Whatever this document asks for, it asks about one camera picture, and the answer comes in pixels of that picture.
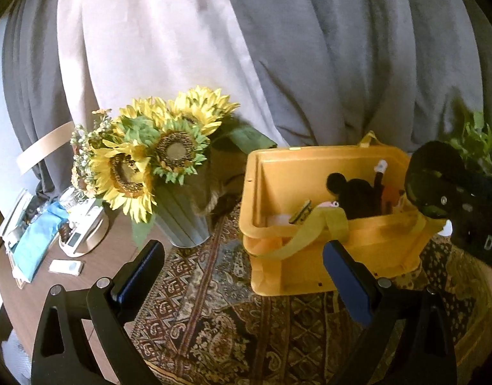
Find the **blue cloth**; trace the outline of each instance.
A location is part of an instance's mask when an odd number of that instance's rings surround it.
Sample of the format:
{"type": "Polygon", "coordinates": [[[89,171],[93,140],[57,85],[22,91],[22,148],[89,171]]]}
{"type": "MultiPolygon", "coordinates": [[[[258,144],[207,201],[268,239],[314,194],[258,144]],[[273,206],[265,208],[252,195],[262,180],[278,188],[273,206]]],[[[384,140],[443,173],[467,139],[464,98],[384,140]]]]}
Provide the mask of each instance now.
{"type": "Polygon", "coordinates": [[[13,256],[14,263],[28,282],[32,282],[59,227],[67,221],[68,212],[55,201],[24,232],[13,256]]]}

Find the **yellow plastic basket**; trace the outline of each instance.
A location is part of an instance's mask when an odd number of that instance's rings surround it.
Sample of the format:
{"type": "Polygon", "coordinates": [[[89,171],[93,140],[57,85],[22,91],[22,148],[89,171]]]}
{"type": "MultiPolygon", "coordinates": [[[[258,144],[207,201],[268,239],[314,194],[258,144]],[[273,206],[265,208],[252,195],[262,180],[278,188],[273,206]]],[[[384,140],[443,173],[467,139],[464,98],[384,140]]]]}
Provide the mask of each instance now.
{"type": "MultiPolygon", "coordinates": [[[[330,240],[326,230],[289,257],[266,256],[284,247],[298,232],[299,226],[288,220],[305,200],[313,204],[332,200],[326,189],[330,173],[341,172],[348,180],[362,178],[373,184],[374,167],[385,159],[388,169],[383,184],[404,188],[410,158],[395,147],[370,146],[373,136],[366,136],[358,146],[269,149],[249,155],[239,225],[244,248],[256,255],[250,256],[255,293],[293,295],[336,289],[322,264],[322,249],[330,240]]],[[[426,219],[412,207],[348,224],[349,239],[344,246],[353,259],[375,277],[391,278],[416,269],[422,249],[443,222],[426,219]]]]}

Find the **green plant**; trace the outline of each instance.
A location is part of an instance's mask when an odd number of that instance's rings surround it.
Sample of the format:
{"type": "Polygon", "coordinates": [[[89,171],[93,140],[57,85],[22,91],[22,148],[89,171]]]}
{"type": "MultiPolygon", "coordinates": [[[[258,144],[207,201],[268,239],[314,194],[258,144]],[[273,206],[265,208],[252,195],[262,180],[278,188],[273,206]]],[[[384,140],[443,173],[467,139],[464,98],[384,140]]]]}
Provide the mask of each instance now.
{"type": "Polygon", "coordinates": [[[485,123],[483,112],[463,112],[465,121],[460,137],[449,140],[463,159],[465,167],[474,172],[492,173],[492,131],[485,123]]]}

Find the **paisley rug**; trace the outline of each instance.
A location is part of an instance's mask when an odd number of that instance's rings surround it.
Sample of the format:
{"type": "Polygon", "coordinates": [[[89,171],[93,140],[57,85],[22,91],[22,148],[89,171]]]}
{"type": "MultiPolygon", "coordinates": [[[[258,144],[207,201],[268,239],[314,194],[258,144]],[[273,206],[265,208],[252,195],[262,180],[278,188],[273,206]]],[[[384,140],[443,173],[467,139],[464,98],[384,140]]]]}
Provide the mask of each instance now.
{"type": "MultiPolygon", "coordinates": [[[[132,341],[168,384],[327,383],[353,350],[361,326],[336,292],[253,293],[238,216],[237,207],[198,248],[173,248],[137,315],[132,341]]],[[[435,237],[421,254],[421,266],[394,282],[410,289],[431,284],[442,291],[457,360],[465,360],[473,345],[462,348],[462,343],[480,336],[492,307],[474,260],[435,237]]],[[[402,327],[396,325],[373,382],[385,375],[402,327]]],[[[470,373],[459,367],[462,375],[470,373]]]]}

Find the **white letter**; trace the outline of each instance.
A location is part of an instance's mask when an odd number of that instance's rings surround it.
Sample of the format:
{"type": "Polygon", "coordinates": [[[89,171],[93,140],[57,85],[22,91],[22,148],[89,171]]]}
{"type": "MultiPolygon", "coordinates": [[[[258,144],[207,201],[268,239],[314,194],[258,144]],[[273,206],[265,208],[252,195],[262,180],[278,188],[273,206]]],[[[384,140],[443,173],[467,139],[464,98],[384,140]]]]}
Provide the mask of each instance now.
{"type": "Polygon", "coordinates": [[[487,240],[485,242],[485,250],[489,251],[491,248],[492,248],[492,236],[488,235],[487,240]]]}

